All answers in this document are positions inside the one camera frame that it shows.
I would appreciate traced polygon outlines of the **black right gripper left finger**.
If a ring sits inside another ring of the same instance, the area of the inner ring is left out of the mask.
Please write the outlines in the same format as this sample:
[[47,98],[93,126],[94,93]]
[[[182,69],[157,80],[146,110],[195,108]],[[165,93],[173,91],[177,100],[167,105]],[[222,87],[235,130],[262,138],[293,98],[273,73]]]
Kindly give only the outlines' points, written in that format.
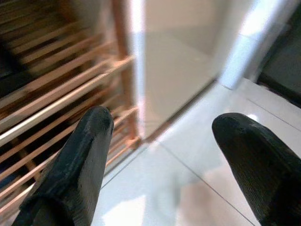
[[14,226],[89,226],[102,186],[114,121],[90,108],[19,207]]

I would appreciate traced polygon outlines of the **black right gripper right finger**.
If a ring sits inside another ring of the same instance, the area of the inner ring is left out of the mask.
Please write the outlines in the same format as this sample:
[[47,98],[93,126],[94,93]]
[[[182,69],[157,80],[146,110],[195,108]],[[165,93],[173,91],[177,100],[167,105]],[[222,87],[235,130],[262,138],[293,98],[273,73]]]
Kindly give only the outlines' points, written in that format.
[[241,113],[212,122],[214,138],[262,226],[301,224],[301,159],[270,129]]

